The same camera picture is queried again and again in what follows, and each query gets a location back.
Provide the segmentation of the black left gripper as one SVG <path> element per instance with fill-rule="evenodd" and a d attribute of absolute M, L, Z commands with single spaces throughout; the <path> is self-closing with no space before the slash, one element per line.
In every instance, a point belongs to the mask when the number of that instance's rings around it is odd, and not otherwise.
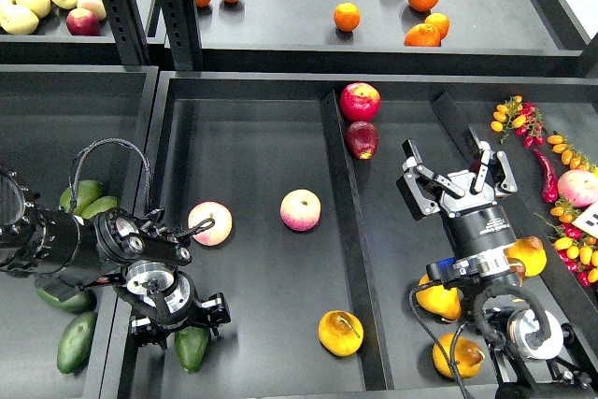
<path fill-rule="evenodd" d="M 129 320 L 129 334 L 138 347 L 157 345 L 167 350 L 169 333 L 164 329 L 207 328 L 215 337 L 231 322 L 221 292 L 200 300 L 192 280 L 180 272 L 150 274 L 139 281 L 139 314 Z"/>

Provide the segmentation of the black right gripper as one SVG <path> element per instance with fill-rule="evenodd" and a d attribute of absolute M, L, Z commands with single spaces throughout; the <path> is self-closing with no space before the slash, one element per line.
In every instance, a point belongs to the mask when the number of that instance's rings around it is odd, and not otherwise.
<path fill-rule="evenodd" d="M 402 144 L 406 160 L 397 188 L 415 221 L 438 213 L 457 260 L 490 249 L 505 249 L 517 240 L 505 210 L 495 197 L 518 191 L 510 162 L 503 150 L 494 151 L 468 128 L 468 144 L 476 156 L 470 170 L 443 176 L 422 162 L 410 138 Z"/>

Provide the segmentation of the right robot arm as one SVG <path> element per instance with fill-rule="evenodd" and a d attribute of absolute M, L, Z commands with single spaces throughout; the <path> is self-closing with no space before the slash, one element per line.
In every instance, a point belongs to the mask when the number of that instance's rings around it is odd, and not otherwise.
<path fill-rule="evenodd" d="M 453 253 L 428 264 L 428 282 L 411 294 L 435 286 L 461 292 L 461 319 L 484 338 L 496 397 L 596 397 L 597 358 L 583 335 L 521 287 L 505 255 L 516 237 L 498 201 L 518 190 L 506 154 L 471 130 L 463 138 L 472 164 L 447 175 L 425 166 L 412 140 L 402 145 L 406 160 L 397 187 L 415 220 L 440 215 Z"/>

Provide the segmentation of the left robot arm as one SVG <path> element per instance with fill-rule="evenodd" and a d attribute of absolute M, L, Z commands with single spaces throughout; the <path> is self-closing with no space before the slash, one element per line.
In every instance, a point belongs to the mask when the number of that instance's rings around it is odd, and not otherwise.
<path fill-rule="evenodd" d="M 19 174 L 1 169 L 2 271 L 35 277 L 38 288 L 60 301 L 93 287 L 112 287 L 132 308 L 129 332 L 140 346 L 164 347 L 169 335 L 187 327 L 216 335 L 231 319 L 223 294 L 200 299 L 181 270 L 192 260 L 192 236 L 212 228 L 214 219 L 186 231 L 171 229 L 162 222 L 163 210 L 151 208 L 148 192 L 140 218 L 119 207 L 90 219 L 75 214 L 83 163 L 102 144 L 94 141 L 72 163 L 65 210 L 40 207 Z"/>

